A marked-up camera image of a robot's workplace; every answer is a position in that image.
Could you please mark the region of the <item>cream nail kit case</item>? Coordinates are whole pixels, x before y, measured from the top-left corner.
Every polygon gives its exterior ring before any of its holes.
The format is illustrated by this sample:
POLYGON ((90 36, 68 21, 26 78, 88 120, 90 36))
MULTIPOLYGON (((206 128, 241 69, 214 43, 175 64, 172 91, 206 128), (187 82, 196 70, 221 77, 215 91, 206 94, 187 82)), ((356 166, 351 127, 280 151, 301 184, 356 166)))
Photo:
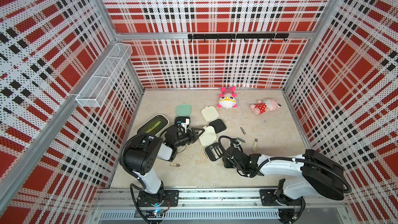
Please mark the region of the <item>cream nail kit case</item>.
POLYGON ((206 106, 201 110, 201 114, 208 126, 213 127, 216 134, 220 134, 227 130, 227 125, 224 120, 220 118, 218 110, 214 106, 206 106))
POLYGON ((224 157, 224 153, 219 142, 216 141, 217 135, 212 126, 203 127, 204 131, 199 136, 199 141, 204 147, 204 152, 211 162, 216 162, 224 157))

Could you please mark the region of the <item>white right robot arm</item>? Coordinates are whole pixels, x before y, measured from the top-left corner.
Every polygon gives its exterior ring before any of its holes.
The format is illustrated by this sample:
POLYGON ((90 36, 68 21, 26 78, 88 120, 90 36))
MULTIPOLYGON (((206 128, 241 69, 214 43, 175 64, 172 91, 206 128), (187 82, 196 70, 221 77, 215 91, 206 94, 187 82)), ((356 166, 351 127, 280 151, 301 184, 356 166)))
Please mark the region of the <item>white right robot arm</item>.
POLYGON ((352 192, 352 187, 344 176, 344 168, 337 162, 319 152, 307 149, 302 155, 292 157, 272 157, 253 153, 247 155, 237 139, 221 136, 218 141, 228 140, 230 146, 224 148, 223 163, 227 169, 235 169, 245 178, 257 176, 282 175, 290 179, 280 179, 270 203, 282 206, 294 204, 305 197, 324 197, 330 200, 342 201, 346 194, 352 192))

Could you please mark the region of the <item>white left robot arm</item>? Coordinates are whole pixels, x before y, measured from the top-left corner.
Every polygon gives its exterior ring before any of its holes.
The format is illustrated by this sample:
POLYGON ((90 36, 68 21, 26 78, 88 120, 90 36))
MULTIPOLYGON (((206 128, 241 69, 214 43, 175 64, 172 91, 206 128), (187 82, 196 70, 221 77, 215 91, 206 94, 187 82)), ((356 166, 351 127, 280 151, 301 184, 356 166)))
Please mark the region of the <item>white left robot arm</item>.
POLYGON ((133 202, 136 206, 175 206, 179 191, 165 190, 155 170, 157 159, 172 162, 178 148, 195 143, 204 134, 203 128, 190 126, 190 118, 178 118, 162 132, 152 130, 138 133, 130 138, 122 148, 119 163, 139 185, 130 184, 133 202))

